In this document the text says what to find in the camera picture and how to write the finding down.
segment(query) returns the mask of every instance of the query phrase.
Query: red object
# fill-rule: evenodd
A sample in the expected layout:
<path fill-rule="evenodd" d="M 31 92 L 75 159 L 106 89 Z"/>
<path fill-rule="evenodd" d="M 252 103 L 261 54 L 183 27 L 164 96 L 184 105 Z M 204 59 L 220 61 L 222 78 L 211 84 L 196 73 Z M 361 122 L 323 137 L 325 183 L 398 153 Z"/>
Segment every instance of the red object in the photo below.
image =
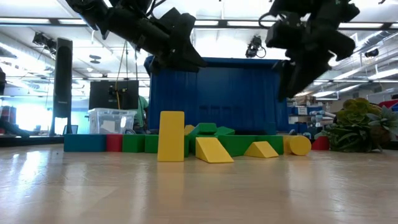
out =
<path fill-rule="evenodd" d="M 106 151 L 107 152 L 121 152 L 123 145 L 122 134 L 107 134 L 106 135 Z"/>
<path fill-rule="evenodd" d="M 386 106 L 386 108 L 392 108 L 398 103 L 398 100 L 390 100 L 390 101 L 384 101 L 379 103 L 380 107 Z"/>
<path fill-rule="evenodd" d="M 315 142 L 312 143 L 311 150 L 328 151 L 330 148 L 329 139 L 326 136 L 318 137 Z"/>

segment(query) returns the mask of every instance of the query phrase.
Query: speaker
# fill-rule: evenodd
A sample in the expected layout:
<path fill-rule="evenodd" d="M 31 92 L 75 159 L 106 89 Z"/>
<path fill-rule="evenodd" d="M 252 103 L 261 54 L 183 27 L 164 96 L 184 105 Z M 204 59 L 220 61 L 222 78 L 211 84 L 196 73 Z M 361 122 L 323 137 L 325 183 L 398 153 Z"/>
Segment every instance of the speaker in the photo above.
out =
<path fill-rule="evenodd" d="M 70 117 L 72 110 L 72 49 L 71 40 L 57 39 L 53 94 L 53 113 L 57 118 Z"/>

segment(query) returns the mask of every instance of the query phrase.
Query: yellow block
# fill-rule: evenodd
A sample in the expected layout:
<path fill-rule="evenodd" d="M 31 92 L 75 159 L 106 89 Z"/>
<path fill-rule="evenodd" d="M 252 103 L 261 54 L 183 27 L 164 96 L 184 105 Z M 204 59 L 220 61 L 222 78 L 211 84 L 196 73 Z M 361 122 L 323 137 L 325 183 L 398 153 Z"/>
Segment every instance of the yellow block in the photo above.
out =
<path fill-rule="evenodd" d="M 290 139 L 289 147 L 292 154 L 296 156 L 305 156 L 311 151 L 311 142 L 304 136 L 295 136 Z"/>
<path fill-rule="evenodd" d="M 267 142 L 254 142 L 244 153 L 245 156 L 260 157 L 260 158 L 272 158 L 278 157 L 278 153 L 275 152 L 274 148 Z"/>
<path fill-rule="evenodd" d="M 158 162 L 184 161 L 184 112 L 160 113 Z"/>
<path fill-rule="evenodd" d="M 208 163 L 234 162 L 217 138 L 197 138 L 196 157 Z"/>
<path fill-rule="evenodd" d="M 185 135 L 189 135 L 189 133 L 191 133 L 191 131 L 192 131 L 194 128 L 195 128 L 194 125 L 191 125 L 191 124 L 186 125 L 186 126 L 185 126 L 185 129 L 184 129 L 184 134 L 185 134 Z"/>

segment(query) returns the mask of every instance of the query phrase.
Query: black speaker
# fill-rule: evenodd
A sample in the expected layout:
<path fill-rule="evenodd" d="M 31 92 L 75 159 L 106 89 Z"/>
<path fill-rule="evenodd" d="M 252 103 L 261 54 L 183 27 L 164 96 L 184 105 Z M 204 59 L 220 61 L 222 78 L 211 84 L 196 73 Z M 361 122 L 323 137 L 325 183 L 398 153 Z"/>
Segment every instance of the black speaker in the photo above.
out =
<path fill-rule="evenodd" d="M 50 136 L 55 135 L 55 118 L 67 118 L 67 134 L 72 133 L 70 121 L 72 112 L 72 52 L 73 42 L 71 40 L 57 39 Z"/>

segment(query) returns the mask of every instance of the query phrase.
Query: toy block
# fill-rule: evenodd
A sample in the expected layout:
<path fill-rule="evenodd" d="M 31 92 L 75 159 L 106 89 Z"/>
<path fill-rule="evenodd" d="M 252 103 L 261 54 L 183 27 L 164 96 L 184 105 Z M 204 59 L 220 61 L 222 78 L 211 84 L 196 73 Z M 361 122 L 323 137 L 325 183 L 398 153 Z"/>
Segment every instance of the toy block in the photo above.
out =
<path fill-rule="evenodd" d="M 122 152 L 144 152 L 145 135 L 144 134 L 124 134 Z"/>
<path fill-rule="evenodd" d="M 235 130 L 227 127 L 218 127 L 217 132 L 215 133 L 215 136 L 220 136 L 220 135 L 234 135 Z"/>
<path fill-rule="evenodd" d="M 145 136 L 145 153 L 157 153 L 159 135 L 148 134 Z M 189 156 L 189 137 L 184 136 L 184 157 Z"/>
<path fill-rule="evenodd" d="M 267 141 L 279 155 L 284 154 L 283 136 L 258 136 L 256 141 Z"/>
<path fill-rule="evenodd" d="M 106 151 L 107 152 L 121 152 L 123 148 L 122 134 L 107 134 L 106 135 Z"/>
<path fill-rule="evenodd" d="M 214 134 L 217 132 L 217 125 L 215 123 L 199 123 L 190 133 L 190 135 L 197 134 Z"/>
<path fill-rule="evenodd" d="M 66 134 L 63 139 L 64 152 L 105 152 L 104 134 Z"/>
<path fill-rule="evenodd" d="M 311 151 L 311 142 L 304 136 L 284 136 L 285 154 L 305 156 Z"/>
<path fill-rule="evenodd" d="M 248 147 L 255 141 L 257 136 L 237 136 L 225 135 L 218 136 L 218 140 L 230 154 L 230 156 L 243 156 Z"/>
<path fill-rule="evenodd" d="M 194 136 L 188 136 L 189 151 L 194 155 L 196 154 L 196 142 L 197 142 L 196 138 L 198 137 L 205 138 L 205 137 L 216 137 L 216 136 L 206 135 L 206 134 L 196 134 Z"/>
<path fill-rule="evenodd" d="M 223 145 L 215 137 L 196 138 L 196 157 L 208 163 L 234 162 Z"/>
<path fill-rule="evenodd" d="M 191 124 L 186 125 L 184 129 L 184 135 L 189 135 L 189 133 L 191 133 L 191 131 L 194 129 L 195 129 L 194 125 Z"/>
<path fill-rule="evenodd" d="M 160 113 L 158 162 L 184 161 L 184 112 Z"/>
<path fill-rule="evenodd" d="M 279 156 L 267 141 L 252 143 L 244 155 L 259 158 L 272 158 Z"/>
<path fill-rule="evenodd" d="M 328 151 L 329 148 L 329 138 L 326 136 L 319 136 L 318 139 L 312 143 L 311 150 Z"/>
<path fill-rule="evenodd" d="M 159 143 L 159 135 L 157 134 L 145 135 L 145 153 L 157 153 L 158 143 Z"/>

